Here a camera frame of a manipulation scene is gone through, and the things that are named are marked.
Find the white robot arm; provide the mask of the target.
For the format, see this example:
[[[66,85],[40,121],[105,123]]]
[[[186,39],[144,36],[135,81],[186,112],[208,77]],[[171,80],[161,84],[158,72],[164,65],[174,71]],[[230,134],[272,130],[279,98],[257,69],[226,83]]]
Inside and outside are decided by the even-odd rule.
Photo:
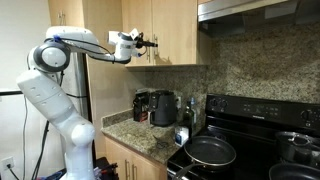
[[[44,43],[29,52],[30,69],[16,79],[24,96],[64,138],[66,173],[60,180],[96,180],[92,156],[95,128],[76,110],[56,74],[68,67],[73,52],[96,60],[127,64],[132,57],[142,55],[140,48],[156,45],[145,41],[143,33],[136,29],[129,33],[110,31],[108,43],[115,47],[113,53],[104,53],[88,29],[52,26],[46,32]]]

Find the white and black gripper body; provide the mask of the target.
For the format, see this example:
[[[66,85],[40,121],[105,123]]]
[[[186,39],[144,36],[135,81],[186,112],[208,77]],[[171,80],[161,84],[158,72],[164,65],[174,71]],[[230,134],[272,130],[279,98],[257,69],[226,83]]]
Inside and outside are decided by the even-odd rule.
[[[109,31],[108,43],[115,46],[114,56],[116,58],[140,57],[136,49],[138,31],[134,28],[130,33]]]

